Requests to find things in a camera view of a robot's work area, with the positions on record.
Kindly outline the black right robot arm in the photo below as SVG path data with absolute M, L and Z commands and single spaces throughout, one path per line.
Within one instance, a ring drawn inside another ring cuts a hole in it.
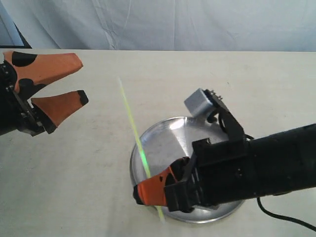
M 224 203 L 313 188 L 316 126 L 258 139 L 192 143 L 193 154 L 134 186 L 137 204 L 190 212 Z

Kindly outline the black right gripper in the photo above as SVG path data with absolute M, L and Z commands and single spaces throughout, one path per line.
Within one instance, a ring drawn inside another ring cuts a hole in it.
M 188 212 L 196 205 L 210 207 L 249 198 L 246 139 L 212 144 L 206 138 L 194 141 L 192 147 L 191 158 L 179 158 L 134 186 L 137 204 Z

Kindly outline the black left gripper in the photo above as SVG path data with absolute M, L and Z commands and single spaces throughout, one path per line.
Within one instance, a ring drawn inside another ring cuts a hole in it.
M 31 136 L 51 134 L 70 115 L 88 103 L 84 90 L 31 98 L 39 90 L 79 71 L 83 64 L 74 53 L 3 53 L 0 64 L 0 134 L 18 130 Z

